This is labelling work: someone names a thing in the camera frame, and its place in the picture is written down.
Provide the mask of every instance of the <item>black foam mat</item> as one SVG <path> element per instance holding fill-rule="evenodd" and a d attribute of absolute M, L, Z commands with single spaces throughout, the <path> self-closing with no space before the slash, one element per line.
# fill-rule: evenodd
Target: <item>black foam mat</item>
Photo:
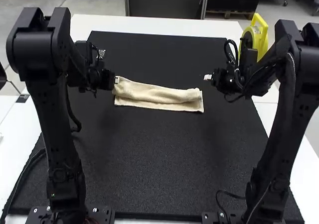
<path fill-rule="evenodd" d="M 227 103 L 205 74 L 225 66 L 225 39 L 95 32 L 89 40 L 106 49 L 106 65 L 133 81 L 203 91 L 204 113 L 115 107 L 111 92 L 69 89 L 83 129 L 74 134 L 86 175 L 88 204 L 122 213 L 199 216 L 216 211 L 218 189 L 244 195 L 267 135 L 251 100 Z M 42 139 L 35 150 L 43 146 Z M 46 161 L 30 174 L 11 213 L 47 205 Z M 230 210 L 245 202 L 222 197 Z M 290 194 L 288 223 L 303 223 Z"/>

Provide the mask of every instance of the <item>towel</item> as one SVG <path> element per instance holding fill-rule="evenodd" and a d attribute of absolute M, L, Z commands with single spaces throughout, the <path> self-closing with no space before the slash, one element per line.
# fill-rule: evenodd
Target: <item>towel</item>
<path fill-rule="evenodd" d="M 112 93 L 115 95 L 116 106 L 204 113 L 203 96 L 199 88 L 171 89 L 117 76 Z"/>

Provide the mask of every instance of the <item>gray floor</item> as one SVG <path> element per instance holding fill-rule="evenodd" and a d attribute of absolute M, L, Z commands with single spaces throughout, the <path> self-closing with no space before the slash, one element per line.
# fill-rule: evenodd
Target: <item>gray floor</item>
<path fill-rule="evenodd" d="M 125 15 L 123 0 L 0 0 L 0 61 L 4 67 L 8 67 L 8 61 L 5 54 L 5 41 L 14 22 L 19 16 L 24 6 L 38 6 L 42 8 L 45 14 L 51 14 L 56 6 L 67 6 L 73 14 L 97 14 L 97 15 Z M 307 22 L 318 22 L 319 17 L 311 16 L 311 8 L 294 0 L 289 0 L 287 7 L 282 6 L 282 1 L 262 0 L 260 1 L 257 12 L 264 18 L 269 25 L 269 45 L 274 42 L 274 25 L 278 19 L 294 20 L 299 28 L 302 28 Z M 223 19 L 222 16 L 208 15 L 207 19 Z M 249 24 L 244 16 L 231 16 L 230 20 L 237 20 L 243 29 Z M 8 67 L 7 75 L 9 79 L 22 90 L 25 85 L 19 81 L 18 75 Z M 10 84 L 0 91 L 0 95 L 14 95 L 17 92 Z M 319 155 L 319 110 L 313 116 L 310 125 L 307 128 L 306 136 Z"/>

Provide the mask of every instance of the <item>yellow cable reel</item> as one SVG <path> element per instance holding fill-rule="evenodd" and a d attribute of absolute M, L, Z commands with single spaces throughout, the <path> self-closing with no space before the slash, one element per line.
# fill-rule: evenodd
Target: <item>yellow cable reel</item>
<path fill-rule="evenodd" d="M 258 13 L 255 13 L 250 26 L 248 26 L 243 32 L 239 46 L 239 58 L 241 50 L 244 47 L 247 47 L 258 51 L 257 61 L 259 61 L 268 50 L 267 32 L 268 24 Z"/>

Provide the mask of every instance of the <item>white table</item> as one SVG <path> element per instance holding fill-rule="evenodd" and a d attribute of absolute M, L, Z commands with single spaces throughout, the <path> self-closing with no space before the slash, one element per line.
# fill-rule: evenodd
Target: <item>white table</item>
<path fill-rule="evenodd" d="M 4 120 L 19 96 L 0 96 L 0 123 Z"/>
<path fill-rule="evenodd" d="M 226 37 L 239 46 L 242 29 L 236 21 L 186 20 L 166 18 L 121 17 L 76 14 L 71 20 L 74 41 L 86 40 L 92 30 L 143 33 L 176 36 Z M 264 97 L 253 98 L 255 107 L 267 134 L 276 113 L 278 89 L 272 86 Z M 31 99 L 25 104 L 14 104 L 0 125 L 4 140 L 0 143 L 0 209 L 11 190 L 40 135 L 40 126 Z M 318 223 L 316 200 L 319 199 L 319 159 L 304 137 L 291 176 L 291 189 L 306 224 Z M 25 223 L 26 217 L 9 216 L 7 224 Z M 122 221 L 122 223 L 149 223 L 150 221 Z"/>

